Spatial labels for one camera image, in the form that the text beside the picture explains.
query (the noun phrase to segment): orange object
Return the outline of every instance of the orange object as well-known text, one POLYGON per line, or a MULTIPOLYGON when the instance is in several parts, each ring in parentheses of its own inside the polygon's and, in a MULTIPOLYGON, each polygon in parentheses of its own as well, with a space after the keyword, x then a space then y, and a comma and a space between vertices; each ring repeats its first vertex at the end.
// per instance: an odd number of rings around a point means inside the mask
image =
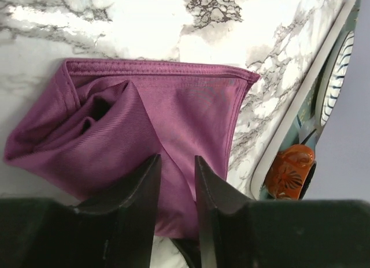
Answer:
POLYGON ((278 152, 265 179, 267 191, 275 199, 302 199, 315 168, 315 153, 305 145, 278 152))

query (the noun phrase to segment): marble surface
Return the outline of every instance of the marble surface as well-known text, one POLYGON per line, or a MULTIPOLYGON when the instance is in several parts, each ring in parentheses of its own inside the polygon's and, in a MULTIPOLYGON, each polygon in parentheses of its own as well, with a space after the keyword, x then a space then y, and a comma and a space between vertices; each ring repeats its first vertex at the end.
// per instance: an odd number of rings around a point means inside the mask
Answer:
MULTIPOLYGON (((228 182, 250 179, 345 0, 0 0, 0 151, 65 57, 227 64, 262 75, 245 98, 228 182)), ((52 196, 44 180, 0 164, 1 196, 52 196)), ((151 267, 186 267, 156 237, 151 267)))

